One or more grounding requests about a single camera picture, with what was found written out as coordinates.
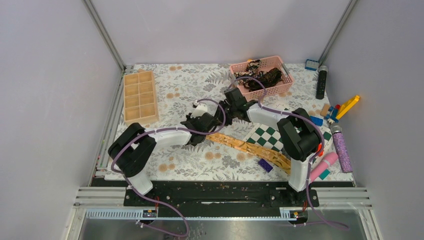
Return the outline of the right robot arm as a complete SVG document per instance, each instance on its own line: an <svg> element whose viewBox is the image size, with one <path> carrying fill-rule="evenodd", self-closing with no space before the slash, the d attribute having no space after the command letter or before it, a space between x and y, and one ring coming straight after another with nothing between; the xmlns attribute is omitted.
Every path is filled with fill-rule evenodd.
<svg viewBox="0 0 424 240"><path fill-rule="evenodd" d="M312 121L307 111L297 108L292 112L271 108L257 100L247 99L238 88L224 92L225 117L232 121L239 119L249 123L266 125L278 131L283 149L290 158L287 201L293 206L301 205L307 194L312 160L325 147L324 136Z"/></svg>

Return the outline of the blue white lego brick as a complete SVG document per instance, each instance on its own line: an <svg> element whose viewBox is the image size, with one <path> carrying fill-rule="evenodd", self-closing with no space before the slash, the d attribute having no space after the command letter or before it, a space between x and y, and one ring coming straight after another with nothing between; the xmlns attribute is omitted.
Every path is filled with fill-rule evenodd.
<svg viewBox="0 0 424 240"><path fill-rule="evenodd" d="M316 71L319 68L319 66L320 66L320 63L317 60L306 59L304 63L304 68L310 71Z"/></svg>

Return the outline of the teal small block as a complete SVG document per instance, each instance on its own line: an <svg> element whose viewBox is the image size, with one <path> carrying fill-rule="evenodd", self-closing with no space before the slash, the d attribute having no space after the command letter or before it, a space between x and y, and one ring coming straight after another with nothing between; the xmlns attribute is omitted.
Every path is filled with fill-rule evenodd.
<svg viewBox="0 0 424 240"><path fill-rule="evenodd" d="M318 177L321 180L324 180L331 172L328 169L325 169Z"/></svg>

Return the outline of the red lego brick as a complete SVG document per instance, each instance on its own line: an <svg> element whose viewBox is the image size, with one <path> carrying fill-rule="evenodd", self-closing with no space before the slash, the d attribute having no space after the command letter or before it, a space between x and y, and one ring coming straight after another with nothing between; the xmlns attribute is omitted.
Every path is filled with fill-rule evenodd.
<svg viewBox="0 0 424 240"><path fill-rule="evenodd" d="M321 157L323 154L324 154L324 147L323 147L323 144L322 143L320 143L319 145L318 145L318 149L317 149L317 151L316 151L317 153L318 153L318 156L319 157Z"/></svg>

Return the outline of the floral table cloth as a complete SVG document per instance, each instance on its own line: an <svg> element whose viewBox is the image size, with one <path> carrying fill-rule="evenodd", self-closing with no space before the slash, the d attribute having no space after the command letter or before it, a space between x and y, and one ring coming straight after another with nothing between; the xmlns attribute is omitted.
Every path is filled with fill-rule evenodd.
<svg viewBox="0 0 424 240"><path fill-rule="evenodd" d="M311 70L302 63L286 65L293 84L285 93L268 96L264 105L280 110L305 109L317 117L328 99L315 97L316 80ZM151 71L155 77L159 120L154 128L174 126L185 120L193 111L193 102L208 98L208 110L216 111L216 102L224 98L230 85L228 64L137 64L129 66L127 73ZM146 164L151 180L174 181L286 181L288 175L274 167L266 172L258 158L237 149L210 140L196 146L174 146L155 151Z"/></svg>

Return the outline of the colourful lego brick pile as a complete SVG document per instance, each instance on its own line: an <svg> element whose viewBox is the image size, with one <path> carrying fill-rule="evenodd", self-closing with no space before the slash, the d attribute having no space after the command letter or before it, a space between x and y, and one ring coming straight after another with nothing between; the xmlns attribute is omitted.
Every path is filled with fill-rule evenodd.
<svg viewBox="0 0 424 240"><path fill-rule="evenodd" d="M339 120L337 119L337 115L340 107L341 106L339 104L335 106L325 104L319 114L321 118L315 116L310 116L309 118L315 125L319 127L323 126L324 122L327 122L329 124L338 123Z"/></svg>

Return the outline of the black floral tie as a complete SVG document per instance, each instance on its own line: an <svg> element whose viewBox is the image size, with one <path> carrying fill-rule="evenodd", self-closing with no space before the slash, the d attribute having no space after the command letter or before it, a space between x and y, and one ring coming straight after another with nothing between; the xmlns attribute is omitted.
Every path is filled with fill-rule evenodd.
<svg viewBox="0 0 424 240"><path fill-rule="evenodd" d="M265 88L274 87L282 80L282 71L274 67L269 71L259 70L261 60L249 61L245 70L235 72L234 76L238 84L244 86L250 92L262 90L263 88L257 82L259 81Z"/></svg>

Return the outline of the green white chessboard mat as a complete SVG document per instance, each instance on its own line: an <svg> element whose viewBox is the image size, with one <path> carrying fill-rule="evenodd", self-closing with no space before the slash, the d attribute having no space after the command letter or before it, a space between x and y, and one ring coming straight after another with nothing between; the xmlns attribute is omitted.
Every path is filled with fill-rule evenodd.
<svg viewBox="0 0 424 240"><path fill-rule="evenodd" d="M331 148L333 137L328 127L319 126L324 137L324 153ZM256 124L253 129L244 137L244 142L259 145L273 151L279 152L286 157L289 157L285 151L281 135L277 129L264 124Z"/></svg>

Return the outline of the pink plastic basket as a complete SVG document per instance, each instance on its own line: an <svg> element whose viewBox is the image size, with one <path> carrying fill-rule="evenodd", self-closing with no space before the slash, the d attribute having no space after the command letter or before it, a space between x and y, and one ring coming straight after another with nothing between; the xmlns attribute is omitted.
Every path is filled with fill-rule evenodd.
<svg viewBox="0 0 424 240"><path fill-rule="evenodd" d="M287 92L294 78L280 56L235 63L229 67L233 84L248 100L258 100L263 95L272 96Z"/></svg>

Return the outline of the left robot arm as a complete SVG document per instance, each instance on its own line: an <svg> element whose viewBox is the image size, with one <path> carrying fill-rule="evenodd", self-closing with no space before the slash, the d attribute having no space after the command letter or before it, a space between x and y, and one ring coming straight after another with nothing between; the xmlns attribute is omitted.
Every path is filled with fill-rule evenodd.
<svg viewBox="0 0 424 240"><path fill-rule="evenodd" d="M164 128L144 128L132 123L108 149L112 158L110 168L123 175L136 192L136 199L148 206L154 202L155 192L144 168L152 153L172 146L196 146L224 122L206 112L195 117L188 114L185 121Z"/></svg>

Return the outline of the purple lego brick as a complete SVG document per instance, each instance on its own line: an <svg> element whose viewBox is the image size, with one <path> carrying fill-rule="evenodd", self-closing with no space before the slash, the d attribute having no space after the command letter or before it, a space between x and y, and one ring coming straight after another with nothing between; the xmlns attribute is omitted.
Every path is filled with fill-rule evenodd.
<svg viewBox="0 0 424 240"><path fill-rule="evenodd" d="M265 159L260 159L258 164L267 172L270 173L273 170L273 167Z"/></svg>

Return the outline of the yellow triangle toy block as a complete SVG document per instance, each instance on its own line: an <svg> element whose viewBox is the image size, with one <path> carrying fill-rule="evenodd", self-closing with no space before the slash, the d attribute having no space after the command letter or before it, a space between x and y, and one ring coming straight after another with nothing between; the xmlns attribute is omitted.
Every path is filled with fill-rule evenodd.
<svg viewBox="0 0 424 240"><path fill-rule="evenodd" d="M342 104L340 108L338 109L338 112L335 118L337 120L340 120L354 105L358 103L360 98L361 97L359 95L356 95L355 97L351 98L350 100Z"/></svg>

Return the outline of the yellow patterned tie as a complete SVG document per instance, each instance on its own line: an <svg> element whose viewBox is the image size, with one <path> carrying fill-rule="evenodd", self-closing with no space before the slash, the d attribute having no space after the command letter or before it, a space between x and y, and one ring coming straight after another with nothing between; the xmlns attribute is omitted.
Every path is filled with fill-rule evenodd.
<svg viewBox="0 0 424 240"><path fill-rule="evenodd" d="M222 133L207 135L206 139L264 159L282 169L287 175L291 175L291 161L278 151L242 141Z"/></svg>

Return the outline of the pink marker pen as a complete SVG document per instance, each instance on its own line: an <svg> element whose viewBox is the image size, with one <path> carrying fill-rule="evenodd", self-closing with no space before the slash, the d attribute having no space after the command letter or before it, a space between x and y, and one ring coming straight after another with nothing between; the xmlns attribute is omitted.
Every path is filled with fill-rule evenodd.
<svg viewBox="0 0 424 240"><path fill-rule="evenodd" d="M326 169L329 170L336 161L338 160L338 155L335 152L330 152L326 154L320 163L311 171L310 173L310 183L314 182L316 179L320 179L319 175Z"/></svg>

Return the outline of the wooden compartment tray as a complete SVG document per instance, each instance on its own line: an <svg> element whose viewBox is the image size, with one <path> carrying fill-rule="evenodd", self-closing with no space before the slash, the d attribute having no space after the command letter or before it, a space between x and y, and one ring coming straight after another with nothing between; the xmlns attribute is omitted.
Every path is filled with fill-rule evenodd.
<svg viewBox="0 0 424 240"><path fill-rule="evenodd" d="M127 126L153 124L159 120L155 76L141 71L123 76L123 120Z"/></svg>

